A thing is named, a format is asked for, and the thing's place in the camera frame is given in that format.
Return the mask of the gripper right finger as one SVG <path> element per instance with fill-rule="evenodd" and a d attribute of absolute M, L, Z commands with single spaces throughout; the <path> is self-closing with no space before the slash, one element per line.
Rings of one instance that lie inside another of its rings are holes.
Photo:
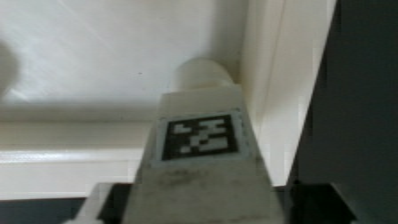
<path fill-rule="evenodd" d="M 350 221 L 350 224 L 377 224 L 375 217 L 368 213 L 366 206 L 361 204 L 354 190 L 342 183 L 333 183 L 333 188 L 338 192 L 338 195 L 343 199 L 350 212 L 356 216 L 356 219 Z"/>

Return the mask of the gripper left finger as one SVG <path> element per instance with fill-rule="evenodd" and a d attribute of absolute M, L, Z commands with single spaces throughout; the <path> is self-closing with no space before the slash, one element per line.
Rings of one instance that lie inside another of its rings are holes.
<path fill-rule="evenodd" d="M 77 216 L 63 224 L 118 224 L 111 209 L 114 183 L 95 186 Z"/>

